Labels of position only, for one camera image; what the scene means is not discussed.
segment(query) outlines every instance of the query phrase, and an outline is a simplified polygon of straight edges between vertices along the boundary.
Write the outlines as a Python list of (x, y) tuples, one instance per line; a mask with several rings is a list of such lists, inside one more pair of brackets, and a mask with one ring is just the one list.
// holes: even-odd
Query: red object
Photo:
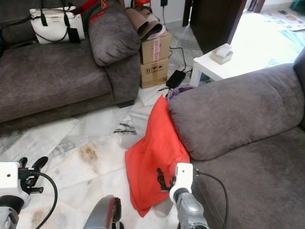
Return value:
[(144, 6), (145, 4), (151, 4), (151, 0), (134, 0), (135, 7)]
[(71, 10), (70, 12), (72, 12), (74, 15), (77, 15), (77, 14), (80, 14), (80, 13), (84, 13), (87, 9), (89, 9), (97, 1), (99, 1), (99, 0), (88, 0), (84, 4), (82, 4), (82, 6), (76, 8), (74, 10)]
[(148, 119), (145, 137), (125, 154), (131, 201), (140, 216), (169, 196), (161, 192), (157, 168), (163, 171), (169, 187), (178, 162), (189, 163), (190, 158), (175, 131), (168, 103), (161, 96)]
[(107, 8), (107, 3), (106, 3), (106, 0), (102, 0), (102, 9), (104, 11), (102, 11), (101, 13), (98, 13), (97, 15), (95, 15), (94, 17), (92, 17), (90, 19), (90, 23), (94, 22), (95, 19), (97, 19), (98, 17), (102, 16), (104, 13), (105, 13), (105, 10)]

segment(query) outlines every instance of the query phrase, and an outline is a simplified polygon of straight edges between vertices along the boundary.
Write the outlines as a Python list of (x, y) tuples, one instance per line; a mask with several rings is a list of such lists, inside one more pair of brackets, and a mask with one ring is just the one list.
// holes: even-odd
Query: black wire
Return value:
[(164, 87), (164, 88), (159, 89), (158, 91), (160, 92), (160, 91), (164, 91), (164, 90), (168, 90), (168, 92), (167, 92), (167, 94), (166, 94), (166, 96), (165, 96), (165, 98), (167, 99), (167, 96), (168, 96), (168, 94), (171, 92), (172, 88), (170, 88), (170, 87)]
[(52, 208), (50, 209), (49, 213), (47, 214), (47, 216), (43, 219), (43, 221), (36, 227), (36, 229), (39, 229), (42, 227), (42, 225), (49, 219), (49, 217), (51, 216), (51, 214), (53, 213), (55, 207), (56, 207), (56, 204), (57, 204), (57, 199), (58, 199), (58, 192), (57, 192), (57, 187), (56, 187), (56, 184), (55, 182), (52, 180), (51, 177), (49, 177), (48, 175), (46, 175), (45, 173), (41, 173), (41, 172), (33, 172), (33, 175), (39, 175), (39, 176), (42, 176), (44, 178), (46, 178), (50, 183), (51, 185), (53, 186), (53, 189), (54, 189), (54, 202), (53, 202), (53, 205), (52, 205)]
[[(165, 23), (164, 7), (165, 7), (165, 6), (163, 6), (163, 22), (164, 22), (164, 25), (165, 25), (166, 30), (168, 31), (168, 29), (167, 29), (167, 27), (166, 27), (166, 23)], [(186, 69), (186, 62), (185, 62), (185, 57), (184, 57), (183, 48), (182, 48), (182, 47), (172, 48), (172, 47), (170, 46), (170, 49), (181, 49), (181, 50), (182, 50), (183, 62), (184, 62), (184, 69), (182, 70), (182, 72), (183, 72), (183, 71)]]
[(177, 47), (177, 48), (172, 48), (170, 46), (170, 49), (181, 49), (182, 50), (182, 55), (183, 55), (183, 62), (184, 62), (184, 68), (182, 70), (182, 72), (186, 69), (186, 62), (185, 62), (185, 57), (184, 57), (184, 51), (183, 51), (183, 48), (182, 47)]
[(218, 178), (216, 178), (216, 177), (214, 177), (214, 176), (212, 176), (212, 175), (210, 175), (208, 173), (200, 172), (198, 170), (196, 170), (196, 173), (200, 174), (200, 175), (205, 175), (205, 176), (213, 178), (214, 180), (218, 181), (218, 183), (221, 184), (221, 186), (223, 187), (223, 189), (224, 189), (224, 197), (225, 197), (225, 217), (224, 217), (223, 229), (226, 229), (227, 222), (228, 222), (228, 216), (229, 216), (229, 199), (228, 199), (227, 189), (225, 188), (223, 182), (220, 179), (218, 179)]

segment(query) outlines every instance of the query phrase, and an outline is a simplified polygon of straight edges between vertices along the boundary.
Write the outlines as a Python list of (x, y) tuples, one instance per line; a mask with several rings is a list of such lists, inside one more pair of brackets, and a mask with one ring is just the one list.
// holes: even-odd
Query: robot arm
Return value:
[(83, 229), (124, 229), (121, 214), (121, 200), (107, 195), (96, 204)]
[[(164, 186), (164, 174), (160, 169), (158, 171), (158, 181), (161, 187)], [(175, 177), (171, 181), (170, 189), (171, 201), (176, 204), (178, 210), (178, 220), (181, 229), (209, 229), (206, 219), (203, 216), (203, 206), (192, 194), (193, 183), (193, 165), (188, 163), (178, 163), (176, 165)]]
[(21, 209), (30, 202), (30, 194), (42, 193), (43, 187), (34, 187), (38, 175), (47, 163), (47, 157), (38, 159), (32, 168), (25, 168), (27, 158), (19, 162), (0, 162), (0, 229), (16, 229)]

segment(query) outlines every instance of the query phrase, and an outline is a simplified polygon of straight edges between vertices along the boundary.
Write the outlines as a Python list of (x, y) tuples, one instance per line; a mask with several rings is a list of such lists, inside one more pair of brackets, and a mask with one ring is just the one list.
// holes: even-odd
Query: black power adapter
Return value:
[(161, 0), (161, 6), (167, 6), (167, 0)]
[(176, 70), (172, 74), (172, 76), (167, 80), (166, 86), (171, 89), (178, 87), (181, 84), (181, 82), (184, 80), (184, 78), (185, 78), (185, 73), (182, 71)]

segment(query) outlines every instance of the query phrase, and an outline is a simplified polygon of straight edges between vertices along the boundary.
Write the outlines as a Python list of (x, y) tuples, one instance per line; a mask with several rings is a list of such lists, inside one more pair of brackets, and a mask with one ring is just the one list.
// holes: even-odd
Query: black handbag handle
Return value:
[[(60, 2), (61, 2), (61, 5), (62, 5), (62, 11), (63, 11), (63, 14), (64, 14), (63, 20), (64, 20), (64, 22), (65, 22), (65, 25), (66, 25), (68, 28), (70, 28), (69, 18), (68, 18), (68, 16), (67, 16), (66, 10), (65, 10), (66, 3), (65, 3), (64, 0), (60, 0)], [(42, 25), (43, 25), (43, 26), (48, 26), (46, 17), (45, 17), (45, 15), (44, 15), (43, 12), (42, 12), (42, 8), (43, 8), (43, 0), (40, 0), (40, 18), (41, 18), (41, 22), (42, 22)]]

